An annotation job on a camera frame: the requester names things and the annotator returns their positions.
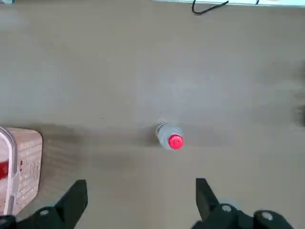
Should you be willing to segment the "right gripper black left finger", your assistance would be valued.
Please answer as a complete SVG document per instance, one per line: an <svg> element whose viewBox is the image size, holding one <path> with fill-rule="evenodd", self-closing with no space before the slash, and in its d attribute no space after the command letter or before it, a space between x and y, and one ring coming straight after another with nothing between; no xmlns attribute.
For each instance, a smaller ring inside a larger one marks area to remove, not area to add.
<svg viewBox="0 0 305 229"><path fill-rule="evenodd" d="M87 182L77 180L54 206L40 208L17 221L15 216L0 218L2 229L73 229L88 205Z"/></svg>

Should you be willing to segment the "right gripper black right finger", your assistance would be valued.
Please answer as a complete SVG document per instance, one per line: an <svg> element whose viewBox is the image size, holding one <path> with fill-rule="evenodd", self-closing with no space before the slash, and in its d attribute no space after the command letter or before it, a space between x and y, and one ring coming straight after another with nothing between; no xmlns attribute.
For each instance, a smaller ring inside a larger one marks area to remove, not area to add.
<svg viewBox="0 0 305 229"><path fill-rule="evenodd" d="M280 214L258 210L252 216L233 205L220 203L204 178L196 179L196 205L201 217L193 229L292 229Z"/></svg>

